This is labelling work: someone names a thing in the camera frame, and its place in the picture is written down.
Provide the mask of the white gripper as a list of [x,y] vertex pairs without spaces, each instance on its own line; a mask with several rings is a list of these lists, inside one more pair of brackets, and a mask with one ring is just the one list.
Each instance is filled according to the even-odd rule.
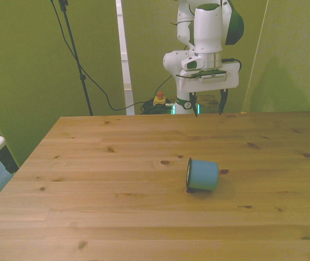
[[219,114],[224,112],[228,98],[228,89],[236,88],[239,84],[239,63],[223,64],[211,71],[182,70],[178,75],[178,88],[183,93],[190,93],[189,99],[195,116],[197,117],[196,92],[220,90]]

